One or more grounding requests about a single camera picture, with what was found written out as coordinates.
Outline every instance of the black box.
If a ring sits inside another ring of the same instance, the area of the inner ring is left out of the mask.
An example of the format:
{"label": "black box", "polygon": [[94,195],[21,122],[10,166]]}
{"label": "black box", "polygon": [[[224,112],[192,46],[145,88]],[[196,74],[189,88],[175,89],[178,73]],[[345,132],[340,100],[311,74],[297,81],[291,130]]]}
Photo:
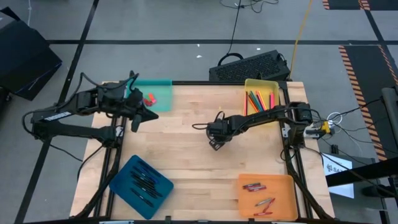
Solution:
{"label": "black box", "polygon": [[33,100],[62,61],[47,41],[8,7],[0,12],[9,16],[0,21],[0,86]]}

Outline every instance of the yellow cable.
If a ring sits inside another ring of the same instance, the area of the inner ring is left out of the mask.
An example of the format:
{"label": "yellow cable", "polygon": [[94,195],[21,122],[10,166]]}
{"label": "yellow cable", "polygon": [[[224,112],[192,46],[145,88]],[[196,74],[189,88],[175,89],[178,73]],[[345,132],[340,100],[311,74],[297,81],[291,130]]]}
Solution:
{"label": "yellow cable", "polygon": [[300,26],[300,32],[298,33],[298,36],[296,38],[296,42],[294,43],[292,63],[290,64],[290,74],[289,74],[289,78],[290,79],[292,78],[292,73],[293,73],[293,66],[294,66],[294,60],[295,60],[295,56],[296,56],[297,43],[299,42],[299,40],[301,38],[301,35],[303,33],[304,26],[305,26],[305,21],[307,20],[308,14],[310,13],[311,5],[312,5],[312,0],[310,0],[310,3],[308,4],[308,9],[305,12],[303,22],[301,23],[301,26]]}

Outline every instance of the concrete floor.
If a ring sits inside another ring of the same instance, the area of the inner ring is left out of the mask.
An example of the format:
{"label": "concrete floor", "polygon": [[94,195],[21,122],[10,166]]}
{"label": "concrete floor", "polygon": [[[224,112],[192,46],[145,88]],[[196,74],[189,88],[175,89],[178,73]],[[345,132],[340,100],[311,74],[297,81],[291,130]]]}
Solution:
{"label": "concrete floor", "polygon": [[[234,2],[238,0],[224,0],[225,4]],[[92,3],[92,0],[31,0],[30,26],[48,40],[78,40]],[[294,40],[307,4],[308,0],[280,0],[278,5],[265,4],[260,14],[243,9],[239,13],[235,39]],[[0,0],[0,7],[5,6],[27,21],[27,0]],[[386,40],[398,40],[397,25],[393,22],[398,20],[397,11],[372,12],[372,15]],[[210,0],[99,0],[87,39],[230,39],[235,16],[234,9]],[[321,1],[314,1],[302,39],[377,40],[364,11],[327,11]],[[14,97],[0,120],[0,223],[14,221],[41,148],[39,141],[23,131],[21,116],[58,100],[77,45],[50,47],[63,60],[61,68],[34,101]],[[208,69],[216,65],[228,47],[227,44],[85,45],[70,90],[76,87],[80,72],[96,82],[125,79],[132,69],[142,78],[208,80]],[[248,57],[274,49],[290,64],[293,45],[237,44],[233,45],[232,52]],[[398,60],[398,46],[389,46],[389,50]],[[358,106],[337,45],[299,45],[292,78],[304,82],[311,107],[323,117]],[[84,82],[81,89],[89,87]],[[92,117],[68,118],[69,123],[87,126],[91,121]],[[345,116],[342,125],[348,129],[365,127],[359,111]],[[370,141],[365,129],[353,136]],[[371,144],[359,142],[359,149],[343,132],[328,142],[338,144],[353,156],[376,158]],[[53,144],[82,158],[86,140],[58,137]],[[329,151],[323,141],[319,141],[319,145],[322,151]],[[25,222],[68,217],[79,165],[64,153],[50,150]],[[377,211],[364,209],[350,217],[339,210],[339,205],[334,208],[336,216],[343,220],[368,222],[372,216],[374,222],[379,222]],[[396,214],[396,207],[389,209]]]}

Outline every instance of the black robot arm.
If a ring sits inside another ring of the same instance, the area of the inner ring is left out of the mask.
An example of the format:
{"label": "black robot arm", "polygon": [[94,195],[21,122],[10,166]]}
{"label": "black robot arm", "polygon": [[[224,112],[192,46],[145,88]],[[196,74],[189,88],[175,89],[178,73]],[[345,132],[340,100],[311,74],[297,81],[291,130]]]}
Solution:
{"label": "black robot arm", "polygon": [[[293,113],[294,120],[286,116],[288,111]],[[302,142],[305,128],[312,124],[310,105],[292,102],[289,105],[275,106],[273,109],[248,116],[217,117],[214,122],[207,124],[206,133],[210,138],[209,144],[217,151],[226,142],[232,140],[233,136],[237,136],[251,127],[273,121],[282,121],[288,124],[290,126],[289,143],[291,146],[297,145]]]}
{"label": "black robot arm", "polygon": [[94,138],[106,147],[113,146],[117,138],[115,127],[82,127],[62,124],[59,120],[72,115],[87,116],[103,112],[107,116],[129,118],[132,120],[131,131],[136,132],[140,123],[157,119],[159,116],[145,107],[142,92],[137,88],[131,89],[135,79],[136,77],[119,83],[98,85],[90,90],[75,93],[66,103],[34,111],[30,120],[32,134],[39,139],[54,136]]}

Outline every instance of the wooden tabletop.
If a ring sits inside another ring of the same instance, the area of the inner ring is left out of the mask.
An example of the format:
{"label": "wooden tabletop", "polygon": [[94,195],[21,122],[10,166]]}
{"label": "wooden tabletop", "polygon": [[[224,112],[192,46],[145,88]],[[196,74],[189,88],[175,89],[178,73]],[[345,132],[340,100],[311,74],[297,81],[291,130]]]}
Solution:
{"label": "wooden tabletop", "polygon": [[[172,111],[158,113],[159,119],[142,123],[137,133],[128,122],[120,168],[133,155],[138,155],[174,183],[174,189],[153,220],[247,220],[238,212],[236,180],[239,174],[287,174],[280,159],[283,149],[278,123],[249,129],[233,138],[219,151],[208,145],[204,131],[191,127],[194,123],[213,121],[222,110],[226,116],[243,113],[243,86],[174,85]],[[288,83],[291,101],[307,102],[303,83]],[[105,114],[95,114],[93,127],[110,125]],[[316,140],[306,139],[307,147],[318,150]],[[85,158],[100,146],[88,140]],[[87,204],[98,188],[104,161],[102,150],[81,170],[71,215]],[[317,202],[334,216],[330,194],[319,154],[302,150],[307,187]],[[104,193],[104,214],[109,190]],[[300,213],[305,217],[302,194],[298,190]],[[112,219],[143,218],[117,195]]]}

